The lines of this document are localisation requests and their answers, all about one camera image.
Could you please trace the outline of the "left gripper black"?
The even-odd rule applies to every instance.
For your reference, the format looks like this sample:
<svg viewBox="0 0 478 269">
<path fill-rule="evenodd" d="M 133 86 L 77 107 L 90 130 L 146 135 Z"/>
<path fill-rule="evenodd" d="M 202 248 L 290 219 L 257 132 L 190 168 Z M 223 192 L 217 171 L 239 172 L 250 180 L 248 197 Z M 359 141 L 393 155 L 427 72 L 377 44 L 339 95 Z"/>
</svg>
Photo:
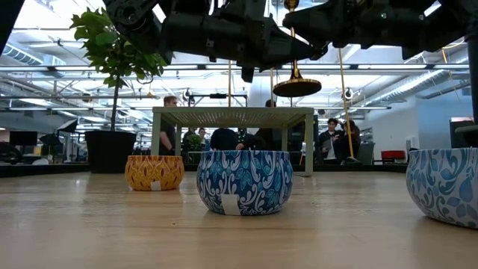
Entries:
<svg viewBox="0 0 478 269">
<path fill-rule="evenodd" d="M 252 83 L 254 69 L 262 72 L 295 60 L 317 60 L 328 43 L 311 45 L 282 31 L 264 16 L 265 1 L 225 1 L 209 13 L 210 1 L 161 1 L 160 54 L 171 64 L 182 52 L 236 61 L 241 78 Z"/>
</svg>

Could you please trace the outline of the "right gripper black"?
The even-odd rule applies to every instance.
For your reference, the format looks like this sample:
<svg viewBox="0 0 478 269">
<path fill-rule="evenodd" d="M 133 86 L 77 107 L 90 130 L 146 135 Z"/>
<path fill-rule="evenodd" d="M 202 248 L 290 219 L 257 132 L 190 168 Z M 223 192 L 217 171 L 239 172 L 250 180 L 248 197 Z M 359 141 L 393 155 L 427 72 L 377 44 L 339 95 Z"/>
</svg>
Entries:
<svg viewBox="0 0 478 269">
<path fill-rule="evenodd" d="M 425 15 L 431 1 L 326 1 L 302 10 L 298 1 L 283 5 L 288 13 L 282 25 L 313 47 L 400 46 L 409 58 L 444 46 L 444 34 Z"/>
</svg>

